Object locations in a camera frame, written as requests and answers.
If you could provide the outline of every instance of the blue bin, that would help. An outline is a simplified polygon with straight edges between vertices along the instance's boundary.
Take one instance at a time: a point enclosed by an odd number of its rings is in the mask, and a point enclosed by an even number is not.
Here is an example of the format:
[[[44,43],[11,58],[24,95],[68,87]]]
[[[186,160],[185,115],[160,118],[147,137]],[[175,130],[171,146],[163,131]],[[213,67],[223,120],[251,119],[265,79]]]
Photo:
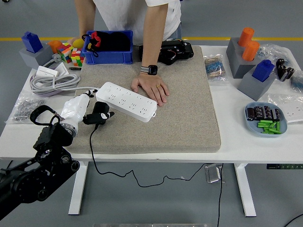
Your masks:
[[[91,35],[94,31],[88,31],[86,34]],[[94,64],[132,64],[133,63],[133,31],[102,31],[106,33],[122,32],[130,40],[130,51],[98,51],[98,57],[93,55],[93,52],[85,50],[85,47],[89,44],[89,36],[85,38],[82,52],[85,54],[86,63],[88,65]]]

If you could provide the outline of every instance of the white t-shirt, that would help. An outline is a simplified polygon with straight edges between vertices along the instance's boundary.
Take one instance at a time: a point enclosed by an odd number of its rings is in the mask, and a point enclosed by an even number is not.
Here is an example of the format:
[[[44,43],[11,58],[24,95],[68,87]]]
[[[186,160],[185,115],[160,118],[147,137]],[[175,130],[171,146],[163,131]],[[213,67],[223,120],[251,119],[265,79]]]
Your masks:
[[[143,25],[147,6],[169,4],[163,40],[170,37],[180,24],[179,0],[94,0],[94,3],[110,31],[133,31],[134,44],[143,43]]]

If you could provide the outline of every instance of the white table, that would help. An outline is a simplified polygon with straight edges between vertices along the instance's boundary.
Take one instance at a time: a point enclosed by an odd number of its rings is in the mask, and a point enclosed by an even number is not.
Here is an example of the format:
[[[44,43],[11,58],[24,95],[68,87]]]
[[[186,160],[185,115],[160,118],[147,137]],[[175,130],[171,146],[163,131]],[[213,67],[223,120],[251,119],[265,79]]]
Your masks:
[[[248,103],[254,102],[254,100],[237,90],[236,87],[239,85],[241,79],[232,78],[226,55],[227,47],[201,47],[203,55],[223,55],[223,65],[227,78],[230,81],[230,83],[224,86],[211,84],[211,93],[221,134],[221,148],[215,153],[106,154],[95,155],[95,159],[102,162],[234,163],[245,216],[256,216],[245,166],[248,163],[303,163],[302,125],[288,125],[286,133],[278,138],[261,138],[250,132],[245,123],[244,108]],[[23,89],[30,89],[28,81]],[[275,92],[276,87],[274,83],[268,93]],[[72,97],[73,93],[52,97],[49,98],[47,105],[60,113],[64,102]],[[0,158],[6,160],[26,160],[34,157],[36,152],[32,147],[41,130],[42,126],[36,125],[6,125],[0,137]],[[92,158],[90,154],[71,155],[74,159],[81,161],[81,167],[77,172],[69,214],[79,214],[87,165],[89,161],[92,161]]]

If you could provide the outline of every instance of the rubik's cube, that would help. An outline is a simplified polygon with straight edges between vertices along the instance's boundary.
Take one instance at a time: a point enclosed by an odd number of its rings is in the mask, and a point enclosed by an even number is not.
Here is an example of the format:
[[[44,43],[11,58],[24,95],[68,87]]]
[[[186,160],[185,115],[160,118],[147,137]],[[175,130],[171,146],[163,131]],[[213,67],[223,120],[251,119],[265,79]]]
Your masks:
[[[84,61],[84,54],[82,53],[82,48],[74,48],[71,52],[71,61],[74,66],[81,67]]]
[[[70,63],[71,62],[71,52],[73,49],[74,48],[70,44],[64,43],[58,48],[58,54],[61,55],[61,58],[63,61],[65,61],[66,63]]]

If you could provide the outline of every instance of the felt mat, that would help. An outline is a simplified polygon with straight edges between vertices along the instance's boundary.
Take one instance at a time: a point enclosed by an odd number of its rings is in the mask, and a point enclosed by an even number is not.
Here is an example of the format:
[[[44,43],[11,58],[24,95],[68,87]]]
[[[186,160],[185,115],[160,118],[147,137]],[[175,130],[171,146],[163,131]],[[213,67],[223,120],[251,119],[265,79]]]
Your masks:
[[[207,81],[202,50],[193,46],[194,57],[172,65],[158,63],[158,75],[167,84],[168,102],[157,108],[149,122],[139,121],[110,108],[115,115],[99,126],[92,136],[95,154],[139,154],[216,152],[221,146],[212,96]],[[139,50],[134,47],[133,64],[83,64],[79,87],[102,87],[112,82],[130,90],[140,71]],[[140,89],[139,94],[147,96]],[[91,98],[86,114],[92,113]],[[79,131],[68,150],[90,153],[89,136],[94,125],[79,124]]]

